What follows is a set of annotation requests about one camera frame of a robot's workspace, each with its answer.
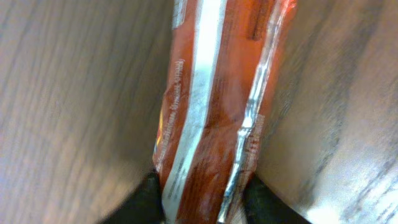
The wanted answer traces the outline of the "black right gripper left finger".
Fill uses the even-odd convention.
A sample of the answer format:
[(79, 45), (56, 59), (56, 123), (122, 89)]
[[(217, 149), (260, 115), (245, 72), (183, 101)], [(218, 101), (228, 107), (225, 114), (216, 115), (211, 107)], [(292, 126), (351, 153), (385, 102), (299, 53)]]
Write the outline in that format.
[(159, 224), (165, 221), (158, 174), (149, 172), (102, 224)]

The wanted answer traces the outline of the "red Top chocolate bar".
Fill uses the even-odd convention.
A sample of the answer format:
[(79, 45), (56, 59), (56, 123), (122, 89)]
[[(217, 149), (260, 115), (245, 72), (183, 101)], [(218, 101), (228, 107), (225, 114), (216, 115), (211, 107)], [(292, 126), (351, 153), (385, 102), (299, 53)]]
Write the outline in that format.
[(294, 0), (177, 0), (153, 162), (166, 223), (230, 223), (256, 170)]

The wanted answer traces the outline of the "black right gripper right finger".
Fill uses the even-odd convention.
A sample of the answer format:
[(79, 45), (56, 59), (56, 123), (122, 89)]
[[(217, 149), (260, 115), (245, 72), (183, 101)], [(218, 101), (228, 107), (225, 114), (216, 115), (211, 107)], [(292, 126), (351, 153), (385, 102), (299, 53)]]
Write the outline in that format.
[(251, 177), (243, 192), (243, 205), (248, 224), (310, 224), (256, 175)]

